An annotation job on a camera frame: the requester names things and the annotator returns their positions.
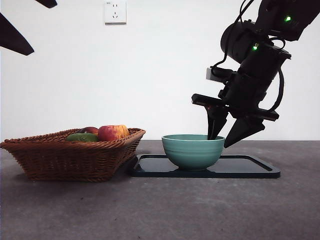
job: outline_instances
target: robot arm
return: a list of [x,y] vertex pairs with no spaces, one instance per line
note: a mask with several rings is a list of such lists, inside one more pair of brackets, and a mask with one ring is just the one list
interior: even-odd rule
[[[36,0],[38,3],[53,8],[56,0]],[[0,13],[0,46],[23,55],[29,55],[34,49],[22,34]]]
[[[208,80],[224,84],[219,98],[192,96],[192,103],[204,106],[207,112],[208,140],[217,137],[229,113],[236,119],[225,139],[225,148],[264,130],[264,120],[279,118],[275,109],[284,90],[281,66],[291,58],[283,49],[285,40],[297,41],[320,12],[320,1],[317,0],[262,0],[256,22],[250,19],[242,22],[242,14],[253,1],[249,1],[235,22],[224,31],[221,38],[224,59],[207,69]],[[275,46],[273,40],[281,40],[283,47]],[[237,71],[217,67],[227,56],[240,64]],[[261,109],[259,103],[277,73],[280,76],[277,100],[270,109]]]

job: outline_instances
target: red apple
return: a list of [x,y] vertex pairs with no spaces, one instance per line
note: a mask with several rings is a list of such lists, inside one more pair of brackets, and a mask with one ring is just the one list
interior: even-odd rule
[[76,131],[76,133],[98,135],[98,128],[96,128],[94,126],[87,126],[87,127],[81,128],[80,130]]
[[98,130],[99,141],[113,141],[129,136],[129,130],[125,125],[106,125]]

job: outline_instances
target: woven basket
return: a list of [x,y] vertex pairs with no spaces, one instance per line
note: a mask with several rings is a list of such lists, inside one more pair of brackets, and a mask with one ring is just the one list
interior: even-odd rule
[[31,180],[103,182],[136,155],[136,148],[146,133],[129,128],[129,136],[113,141],[65,141],[78,130],[6,139],[0,148],[13,155]]

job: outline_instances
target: bowl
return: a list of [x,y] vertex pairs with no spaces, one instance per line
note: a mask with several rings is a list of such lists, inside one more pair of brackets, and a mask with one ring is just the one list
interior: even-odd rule
[[214,140],[207,138],[200,134],[175,134],[161,139],[166,156],[179,169],[203,171],[218,161],[225,142],[222,136]]

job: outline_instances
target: white outlet plate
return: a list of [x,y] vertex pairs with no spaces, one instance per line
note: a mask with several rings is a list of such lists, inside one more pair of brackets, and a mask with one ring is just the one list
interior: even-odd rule
[[107,1],[104,4],[104,23],[126,24],[127,23],[127,2],[116,0]]

